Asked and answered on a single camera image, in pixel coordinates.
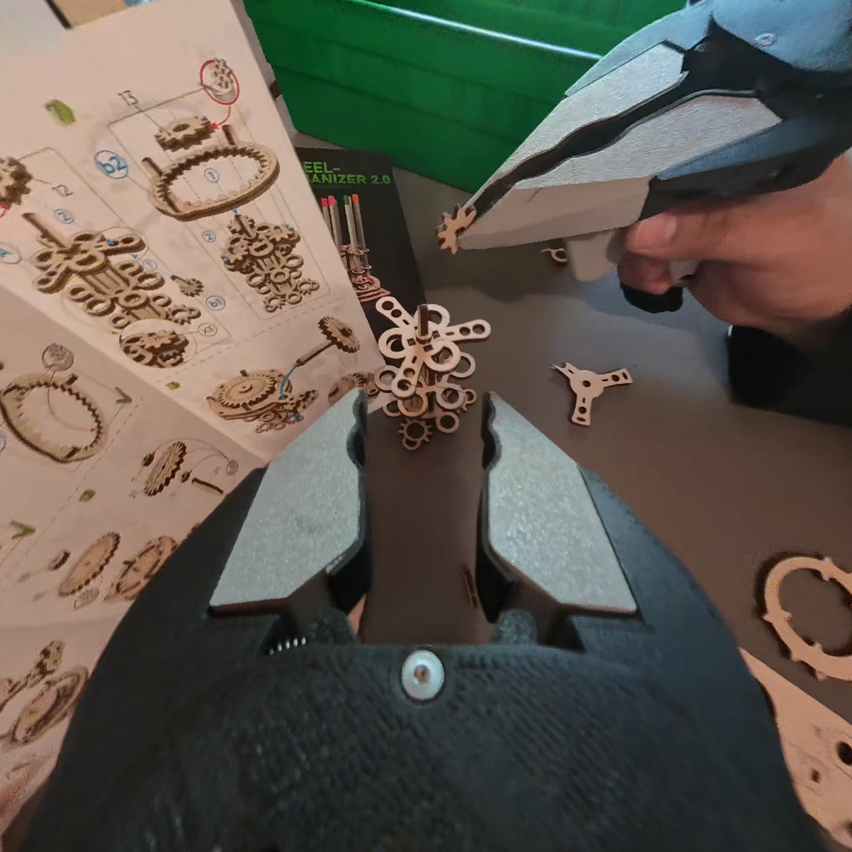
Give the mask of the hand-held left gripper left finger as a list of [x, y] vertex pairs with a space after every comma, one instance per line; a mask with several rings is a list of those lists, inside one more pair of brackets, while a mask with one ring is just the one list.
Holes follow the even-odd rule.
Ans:
[[367, 395], [346, 394], [266, 467], [209, 601], [216, 615], [349, 615], [371, 585]]

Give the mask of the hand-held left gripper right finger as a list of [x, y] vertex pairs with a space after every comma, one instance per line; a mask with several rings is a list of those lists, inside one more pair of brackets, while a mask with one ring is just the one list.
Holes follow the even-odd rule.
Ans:
[[631, 587], [581, 467], [493, 391], [482, 408], [476, 593], [487, 620], [524, 609], [632, 618]]

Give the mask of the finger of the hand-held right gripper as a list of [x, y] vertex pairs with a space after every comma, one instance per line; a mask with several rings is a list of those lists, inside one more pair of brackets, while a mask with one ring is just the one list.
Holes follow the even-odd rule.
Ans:
[[685, 50], [661, 42], [613, 49], [565, 93], [497, 172], [466, 203], [484, 215], [518, 185], [532, 184], [568, 163], [614, 142], [643, 115], [661, 108], [652, 102], [683, 77]]
[[624, 251], [660, 172], [760, 133], [781, 119], [754, 98], [701, 95], [641, 122], [612, 145], [521, 181], [460, 235], [464, 250], [567, 241], [580, 282], [601, 279]]

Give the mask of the small wooden gear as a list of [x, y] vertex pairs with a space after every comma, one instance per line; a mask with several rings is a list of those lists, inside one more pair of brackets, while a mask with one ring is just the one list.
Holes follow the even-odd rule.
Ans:
[[459, 250], [460, 235], [475, 218], [476, 210], [473, 204], [455, 205], [452, 212], [443, 212], [441, 223], [435, 229], [439, 248], [455, 255]]

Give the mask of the wooden ring-petal tower assembly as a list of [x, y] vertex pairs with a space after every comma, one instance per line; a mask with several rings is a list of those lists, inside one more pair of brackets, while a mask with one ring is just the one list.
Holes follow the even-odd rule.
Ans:
[[408, 312], [391, 296], [379, 299], [376, 308], [391, 327], [378, 339], [385, 365], [375, 382], [389, 395], [383, 411], [399, 420], [402, 446], [414, 452], [435, 431], [456, 432], [461, 413], [474, 405], [477, 394], [463, 380], [472, 377], [475, 360], [463, 346], [487, 340], [492, 327], [484, 319], [454, 324], [437, 304]]

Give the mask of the person's right forearm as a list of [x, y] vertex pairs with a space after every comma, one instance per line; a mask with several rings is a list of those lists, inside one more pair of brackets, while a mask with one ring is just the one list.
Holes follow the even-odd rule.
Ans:
[[850, 426], [850, 318], [814, 354], [776, 335], [738, 325], [728, 329], [726, 352], [730, 391], [739, 403]]

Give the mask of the person's right hand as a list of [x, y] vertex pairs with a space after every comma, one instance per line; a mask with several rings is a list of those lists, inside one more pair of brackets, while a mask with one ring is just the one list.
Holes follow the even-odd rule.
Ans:
[[661, 295], [672, 263], [698, 261], [688, 288], [710, 314], [815, 352], [850, 314], [850, 154], [803, 186], [639, 221], [625, 249], [623, 284]]

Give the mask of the three-armed wooden piece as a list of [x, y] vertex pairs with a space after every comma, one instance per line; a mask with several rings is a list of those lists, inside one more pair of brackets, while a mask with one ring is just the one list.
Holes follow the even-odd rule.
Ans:
[[595, 373], [569, 363], [552, 365], [551, 368], [567, 378], [574, 394], [571, 422], [585, 427], [591, 425], [591, 407], [594, 399], [610, 387], [623, 387], [632, 384], [633, 381], [626, 369]]

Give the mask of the green plastic bin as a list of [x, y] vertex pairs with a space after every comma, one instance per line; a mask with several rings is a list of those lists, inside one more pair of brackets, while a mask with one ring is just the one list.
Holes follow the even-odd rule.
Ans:
[[247, 1], [296, 129], [474, 192], [678, 1]]

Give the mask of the black printed box cover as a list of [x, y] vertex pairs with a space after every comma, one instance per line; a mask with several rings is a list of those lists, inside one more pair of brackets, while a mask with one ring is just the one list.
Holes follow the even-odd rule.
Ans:
[[332, 243], [376, 338], [391, 327], [377, 305], [393, 297], [412, 313], [424, 290], [396, 186], [379, 154], [299, 146], [296, 153]]

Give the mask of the folded white instruction leaflet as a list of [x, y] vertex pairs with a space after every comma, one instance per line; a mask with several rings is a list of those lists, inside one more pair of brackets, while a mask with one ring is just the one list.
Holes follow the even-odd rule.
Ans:
[[2, 2], [2, 850], [135, 601], [379, 364], [245, 2]]

